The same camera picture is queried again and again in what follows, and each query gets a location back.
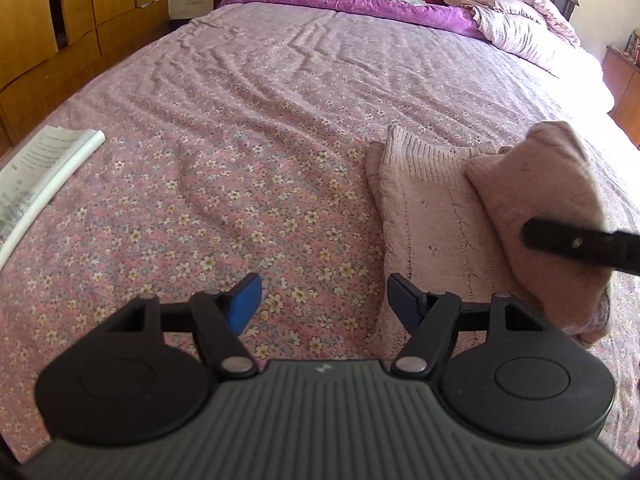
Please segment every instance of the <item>bedspread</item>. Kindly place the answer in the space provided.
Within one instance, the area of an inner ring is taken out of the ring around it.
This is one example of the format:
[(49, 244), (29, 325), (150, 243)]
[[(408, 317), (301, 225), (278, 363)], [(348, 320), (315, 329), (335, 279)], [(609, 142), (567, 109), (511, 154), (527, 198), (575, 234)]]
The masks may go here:
[[(569, 95), (483, 41), (273, 4), (223, 7), (137, 52), (46, 121), (100, 128), (107, 141), (2, 270), (2, 434), (21, 458), (46, 440), (37, 373), (140, 292), (184, 301), (257, 271), (264, 302), (242, 341), (259, 363), (389, 357), (376, 334), (384, 247), (364, 171), (389, 124), (473, 146), (580, 119), (612, 227), (640, 230), (640, 155)], [(638, 460), (638, 281), (620, 282), (612, 334), (593, 349), (620, 391), (602, 439), (628, 462)], [(186, 336), (168, 340), (194, 351)]]

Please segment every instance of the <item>gray ridged panel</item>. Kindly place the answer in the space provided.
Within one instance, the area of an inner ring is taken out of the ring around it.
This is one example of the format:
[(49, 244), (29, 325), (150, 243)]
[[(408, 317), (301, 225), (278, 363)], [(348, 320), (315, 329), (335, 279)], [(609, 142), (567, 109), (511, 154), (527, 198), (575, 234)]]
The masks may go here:
[(376, 361), (278, 362), (220, 386), (200, 415), (141, 446), (56, 441), (21, 467), (33, 480), (614, 480), (626, 466), (592, 439), (546, 450), (485, 440), (430, 387)]

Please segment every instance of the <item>folded clothing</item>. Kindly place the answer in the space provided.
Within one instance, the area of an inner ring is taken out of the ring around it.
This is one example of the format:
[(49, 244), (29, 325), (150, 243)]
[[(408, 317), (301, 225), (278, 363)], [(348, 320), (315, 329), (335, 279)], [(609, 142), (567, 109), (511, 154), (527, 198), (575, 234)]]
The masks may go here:
[[(367, 179), (383, 219), (385, 276), (399, 272), (421, 290), (448, 290), (465, 301), (489, 301), (511, 292), (537, 307), (514, 280), (464, 166), (481, 153), (497, 153), (491, 143), (477, 148), (434, 146), (400, 126), (388, 130), (386, 144), (372, 143)], [(376, 335), (385, 356), (395, 355), (407, 334), (383, 305)], [(476, 345), (481, 335), (463, 333), (458, 349)]]
[(591, 344), (610, 330), (612, 269), (524, 246), (520, 229), (534, 216), (579, 228), (606, 230), (590, 164), (564, 121), (538, 123), (505, 155), (469, 160), (465, 174), (476, 188), (518, 282), (539, 301), (546, 318)]

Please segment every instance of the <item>wooden cabinet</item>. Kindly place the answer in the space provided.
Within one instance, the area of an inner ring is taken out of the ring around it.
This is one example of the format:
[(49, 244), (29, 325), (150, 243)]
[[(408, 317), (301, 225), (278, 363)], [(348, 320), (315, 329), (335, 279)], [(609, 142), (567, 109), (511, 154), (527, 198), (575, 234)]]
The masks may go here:
[(602, 62), (602, 71), (604, 82), (616, 100), (611, 117), (640, 149), (640, 69), (609, 47)]
[(167, 0), (0, 0), (0, 9), (0, 155), (169, 21)]

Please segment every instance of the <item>pink bedsheet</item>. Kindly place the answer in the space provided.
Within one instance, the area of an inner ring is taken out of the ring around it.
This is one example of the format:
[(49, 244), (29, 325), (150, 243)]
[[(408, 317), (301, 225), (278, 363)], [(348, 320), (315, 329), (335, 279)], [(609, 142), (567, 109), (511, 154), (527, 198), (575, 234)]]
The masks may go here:
[[(226, 6), (144, 48), (47, 120), (107, 141), (2, 270), (2, 434), (21, 458), (45, 441), (37, 373), (139, 292), (185, 300), (257, 271), (265, 300), (242, 340), (261, 363), (383, 356), (384, 247), (364, 157), (392, 123), (500, 145), (582, 116), (612, 226), (640, 230), (640, 156), (567, 95), (483, 41), (330, 10)], [(612, 335), (593, 351), (620, 389), (602, 440), (636, 462), (640, 286), (620, 283)]]

